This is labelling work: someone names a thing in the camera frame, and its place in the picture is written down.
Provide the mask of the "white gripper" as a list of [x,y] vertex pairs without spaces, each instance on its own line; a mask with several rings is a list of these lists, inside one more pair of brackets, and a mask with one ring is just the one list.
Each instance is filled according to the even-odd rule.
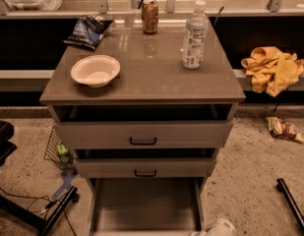
[[201,230],[201,231],[194,231],[191,232],[190,236],[207,236],[207,231]]

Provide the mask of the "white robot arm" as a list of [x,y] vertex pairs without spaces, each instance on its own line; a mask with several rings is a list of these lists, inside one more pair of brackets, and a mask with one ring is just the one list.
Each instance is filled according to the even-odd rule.
[[193,231],[190,236],[237,236],[235,226],[224,218],[212,222],[206,230]]

